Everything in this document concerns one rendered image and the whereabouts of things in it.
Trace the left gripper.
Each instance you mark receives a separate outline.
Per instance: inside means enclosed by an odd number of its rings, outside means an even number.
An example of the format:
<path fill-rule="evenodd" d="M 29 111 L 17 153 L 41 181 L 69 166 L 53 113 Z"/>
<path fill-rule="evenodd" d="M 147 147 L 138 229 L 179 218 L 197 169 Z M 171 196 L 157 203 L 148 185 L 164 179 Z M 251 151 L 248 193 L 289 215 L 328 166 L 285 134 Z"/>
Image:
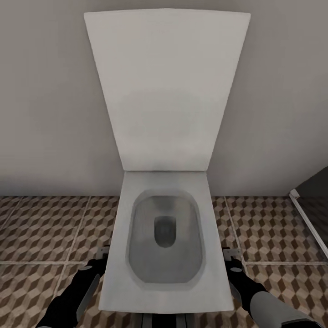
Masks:
<path fill-rule="evenodd" d="M 103 272 L 102 272 L 102 276 L 103 276 L 105 274 L 105 271 L 106 271 L 107 261 L 108 261 L 108 257 L 106 257 L 105 259 L 102 259 L 102 260 L 92 259 L 88 262 L 88 265 L 90 265 L 90 264 L 100 264 L 102 266 L 102 269 L 103 269 Z"/>

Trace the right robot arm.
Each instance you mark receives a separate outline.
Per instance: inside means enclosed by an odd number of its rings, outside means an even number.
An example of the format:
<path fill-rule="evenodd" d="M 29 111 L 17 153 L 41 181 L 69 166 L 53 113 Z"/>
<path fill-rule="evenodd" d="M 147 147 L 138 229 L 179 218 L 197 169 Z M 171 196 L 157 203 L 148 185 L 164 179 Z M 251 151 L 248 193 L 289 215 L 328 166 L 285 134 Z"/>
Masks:
<path fill-rule="evenodd" d="M 223 249 L 223 255 L 232 297 L 248 311 L 259 328 L 325 328 L 246 276 L 241 261 L 232 259 L 243 255 L 241 249 Z"/>

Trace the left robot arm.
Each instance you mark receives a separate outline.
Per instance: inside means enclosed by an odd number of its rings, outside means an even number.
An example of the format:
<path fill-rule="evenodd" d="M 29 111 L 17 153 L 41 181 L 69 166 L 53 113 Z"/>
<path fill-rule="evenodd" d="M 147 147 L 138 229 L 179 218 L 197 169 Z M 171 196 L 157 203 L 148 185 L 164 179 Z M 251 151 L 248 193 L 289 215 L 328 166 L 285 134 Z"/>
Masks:
<path fill-rule="evenodd" d="M 96 259 L 78 270 L 71 285 L 50 303 L 45 316 L 35 328 L 76 327 L 89 305 L 100 278 L 105 274 L 110 246 L 97 249 Z"/>

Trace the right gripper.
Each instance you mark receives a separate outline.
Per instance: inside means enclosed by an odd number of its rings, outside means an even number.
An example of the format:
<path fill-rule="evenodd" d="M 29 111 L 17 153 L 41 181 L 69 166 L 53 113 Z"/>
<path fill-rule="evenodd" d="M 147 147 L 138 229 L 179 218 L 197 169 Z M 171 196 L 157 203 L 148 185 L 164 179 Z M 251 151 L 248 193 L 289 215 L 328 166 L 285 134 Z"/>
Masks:
<path fill-rule="evenodd" d="M 234 265 L 234 266 L 238 266 L 239 268 L 241 268 L 241 261 L 238 259 L 232 259 L 231 261 L 225 261 L 225 265 Z"/>

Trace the robot trunk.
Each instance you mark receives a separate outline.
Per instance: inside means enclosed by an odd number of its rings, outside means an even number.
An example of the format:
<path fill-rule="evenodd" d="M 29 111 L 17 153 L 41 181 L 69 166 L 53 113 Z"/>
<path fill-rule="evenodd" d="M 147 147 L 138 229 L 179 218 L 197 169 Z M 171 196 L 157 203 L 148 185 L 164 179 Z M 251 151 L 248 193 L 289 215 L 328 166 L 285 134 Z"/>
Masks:
<path fill-rule="evenodd" d="M 132 328 L 196 328 L 194 313 L 134 313 Z"/>

